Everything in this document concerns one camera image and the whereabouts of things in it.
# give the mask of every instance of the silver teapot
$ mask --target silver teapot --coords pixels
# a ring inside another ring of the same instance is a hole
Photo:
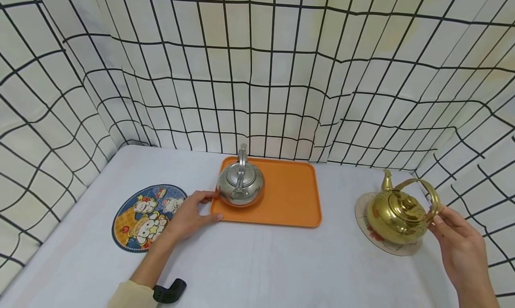
[[[247,144],[241,144],[237,162],[220,172],[216,187],[231,206],[247,207],[263,198],[265,179],[261,170],[248,162]]]

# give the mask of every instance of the plastic tray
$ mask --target plastic tray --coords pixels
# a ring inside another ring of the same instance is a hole
[[[220,171],[236,162],[224,159]],[[263,199],[249,207],[232,207],[214,199],[211,213],[222,213],[224,221],[318,227],[322,222],[315,169],[309,163],[249,158],[265,177]]]

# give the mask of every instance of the kettle handle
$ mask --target kettle handle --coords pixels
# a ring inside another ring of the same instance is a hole
[[[238,150],[238,162],[240,168],[238,169],[238,179],[236,181],[236,189],[241,190],[243,187],[243,178],[245,176],[245,165],[247,165],[247,144],[241,144],[240,150]]]
[[[394,190],[402,190],[402,189],[404,189],[404,187],[406,187],[414,182],[420,182],[425,187],[427,192],[429,193],[429,196],[431,196],[431,209],[426,214],[426,219],[425,219],[425,221],[427,223],[430,223],[431,220],[434,218],[434,216],[437,215],[438,213],[440,213],[440,204],[441,204],[440,197],[438,196],[438,194],[436,193],[436,190],[430,183],[428,183],[427,181],[425,181],[423,179],[411,178],[411,179],[407,179],[404,182],[400,183],[399,185],[395,186],[393,189]]]

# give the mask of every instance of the beige sleeve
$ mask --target beige sleeve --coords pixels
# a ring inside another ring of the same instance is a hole
[[[156,308],[158,303],[153,298],[154,291],[149,287],[125,281],[118,285],[108,308]]]

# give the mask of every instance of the grid pattern curtain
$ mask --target grid pattern curtain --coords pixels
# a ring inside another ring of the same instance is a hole
[[[127,144],[409,170],[515,300],[515,0],[0,0],[0,290]]]

